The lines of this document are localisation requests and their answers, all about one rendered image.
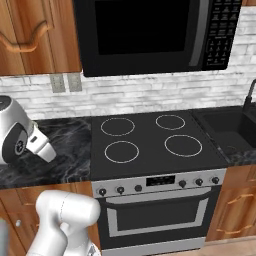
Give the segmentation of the black hob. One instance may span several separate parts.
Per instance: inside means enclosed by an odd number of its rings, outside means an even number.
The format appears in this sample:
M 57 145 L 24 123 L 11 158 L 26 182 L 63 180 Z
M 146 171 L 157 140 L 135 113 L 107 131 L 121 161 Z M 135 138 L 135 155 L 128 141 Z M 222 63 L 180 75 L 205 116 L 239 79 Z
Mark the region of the black hob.
M 91 128 L 93 180 L 228 166 L 188 111 L 99 116 Z

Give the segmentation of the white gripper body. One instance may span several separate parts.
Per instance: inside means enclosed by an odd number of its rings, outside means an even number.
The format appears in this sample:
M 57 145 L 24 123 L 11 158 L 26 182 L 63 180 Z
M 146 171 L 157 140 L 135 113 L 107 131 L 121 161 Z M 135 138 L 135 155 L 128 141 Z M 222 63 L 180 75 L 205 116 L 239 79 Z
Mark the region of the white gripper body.
M 56 157 L 56 152 L 49 142 L 49 139 L 40 131 L 35 133 L 37 139 L 34 142 L 35 152 L 46 162 L 51 162 Z

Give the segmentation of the black microwave oven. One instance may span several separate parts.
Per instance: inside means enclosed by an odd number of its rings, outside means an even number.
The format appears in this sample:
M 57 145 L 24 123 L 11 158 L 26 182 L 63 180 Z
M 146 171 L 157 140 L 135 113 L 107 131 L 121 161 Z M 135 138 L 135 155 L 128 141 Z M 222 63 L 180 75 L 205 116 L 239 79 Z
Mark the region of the black microwave oven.
M 199 62 L 190 66 L 199 0 L 73 0 L 86 77 L 224 70 L 242 0 L 209 0 Z

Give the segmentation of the wooden drawer front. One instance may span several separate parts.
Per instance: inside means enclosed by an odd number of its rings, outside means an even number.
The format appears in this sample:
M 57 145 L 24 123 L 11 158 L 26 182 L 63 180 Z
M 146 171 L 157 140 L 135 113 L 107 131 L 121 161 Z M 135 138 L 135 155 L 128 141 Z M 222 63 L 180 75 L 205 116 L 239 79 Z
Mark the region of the wooden drawer front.
M 256 164 L 228 167 L 222 184 L 223 190 L 256 186 Z

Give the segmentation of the wooden wall cupboard door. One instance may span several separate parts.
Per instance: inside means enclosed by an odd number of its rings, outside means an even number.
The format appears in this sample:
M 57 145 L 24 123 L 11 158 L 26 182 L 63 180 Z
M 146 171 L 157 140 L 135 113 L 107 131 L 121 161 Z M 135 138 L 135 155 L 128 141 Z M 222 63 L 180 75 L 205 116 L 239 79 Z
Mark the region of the wooden wall cupboard door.
M 0 32 L 12 43 L 28 42 L 42 21 L 53 28 L 33 52 L 12 53 L 0 42 L 1 76 L 81 70 L 72 0 L 0 0 Z

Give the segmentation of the wooden base cupboard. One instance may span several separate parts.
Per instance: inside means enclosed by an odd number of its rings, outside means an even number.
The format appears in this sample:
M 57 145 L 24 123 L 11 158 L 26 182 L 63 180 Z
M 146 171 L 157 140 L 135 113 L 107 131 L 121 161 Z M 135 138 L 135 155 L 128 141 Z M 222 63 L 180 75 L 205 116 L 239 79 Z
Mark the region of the wooden base cupboard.
M 0 190 L 0 256 L 26 256 L 39 229 L 36 200 L 45 190 L 92 197 L 91 183 L 88 181 Z M 15 226 L 18 219 L 22 221 L 20 227 Z M 101 253 L 97 222 L 87 231 Z

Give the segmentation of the grey wall socket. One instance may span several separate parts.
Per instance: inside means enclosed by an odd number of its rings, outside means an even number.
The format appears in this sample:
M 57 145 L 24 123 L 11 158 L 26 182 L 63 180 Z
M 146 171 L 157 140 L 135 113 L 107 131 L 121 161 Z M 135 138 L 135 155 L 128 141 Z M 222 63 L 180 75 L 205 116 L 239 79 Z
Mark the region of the grey wall socket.
M 79 73 L 68 73 L 67 78 L 71 92 L 79 92 L 82 90 L 81 76 Z
M 54 93 L 65 92 L 65 84 L 62 74 L 51 74 L 50 81 Z

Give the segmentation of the black oven door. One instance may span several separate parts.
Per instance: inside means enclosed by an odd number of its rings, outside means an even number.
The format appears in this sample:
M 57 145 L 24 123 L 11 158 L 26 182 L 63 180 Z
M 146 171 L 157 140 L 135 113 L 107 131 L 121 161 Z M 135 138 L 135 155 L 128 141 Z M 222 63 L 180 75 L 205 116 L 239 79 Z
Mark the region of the black oven door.
M 190 200 L 125 209 L 101 206 L 98 229 L 101 249 L 146 248 L 148 251 L 188 244 L 199 248 L 204 242 L 219 196 L 219 187 L 204 200 Z

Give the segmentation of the black sink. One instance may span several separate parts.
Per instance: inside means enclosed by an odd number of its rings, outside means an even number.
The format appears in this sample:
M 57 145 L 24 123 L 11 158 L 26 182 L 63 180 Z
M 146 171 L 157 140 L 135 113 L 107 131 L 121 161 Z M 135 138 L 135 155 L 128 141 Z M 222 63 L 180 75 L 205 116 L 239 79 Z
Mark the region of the black sink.
M 192 115 L 231 166 L 256 165 L 256 119 L 240 106 L 193 109 Z

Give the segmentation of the wooden base cupboard door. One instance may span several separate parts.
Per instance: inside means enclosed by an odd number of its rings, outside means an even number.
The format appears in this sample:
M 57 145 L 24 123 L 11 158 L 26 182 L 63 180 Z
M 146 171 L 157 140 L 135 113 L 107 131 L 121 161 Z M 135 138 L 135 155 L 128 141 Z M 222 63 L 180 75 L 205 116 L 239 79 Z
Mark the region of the wooden base cupboard door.
M 228 205 L 227 203 L 239 195 L 254 194 L 254 198 L 248 198 L 237 203 Z M 254 225 L 251 229 L 244 230 L 239 234 L 226 235 L 217 232 L 217 228 L 228 231 L 238 230 L 247 225 Z M 256 235 L 256 186 L 224 190 L 220 193 L 210 228 L 206 236 L 206 241 L 226 240 Z

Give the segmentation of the black tap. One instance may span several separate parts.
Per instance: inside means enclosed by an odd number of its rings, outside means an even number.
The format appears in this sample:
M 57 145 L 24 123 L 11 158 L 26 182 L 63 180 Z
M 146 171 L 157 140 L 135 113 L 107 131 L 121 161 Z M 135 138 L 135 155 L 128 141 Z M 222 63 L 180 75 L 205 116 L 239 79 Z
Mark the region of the black tap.
M 250 85 L 248 95 L 246 96 L 244 104 L 243 104 L 243 109 L 242 109 L 243 112 L 247 112 L 248 109 L 250 108 L 251 101 L 252 101 L 252 94 L 253 94 L 255 85 L 256 85 L 256 79 L 254 79 Z

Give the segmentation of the steel oven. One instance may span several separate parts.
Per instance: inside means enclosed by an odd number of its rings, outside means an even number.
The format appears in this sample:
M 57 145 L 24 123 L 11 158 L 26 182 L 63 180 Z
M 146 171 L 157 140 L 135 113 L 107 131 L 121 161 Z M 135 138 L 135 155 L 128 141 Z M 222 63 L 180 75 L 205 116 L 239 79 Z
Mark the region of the steel oven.
M 226 170 L 92 183 L 102 256 L 145 256 L 204 245 Z

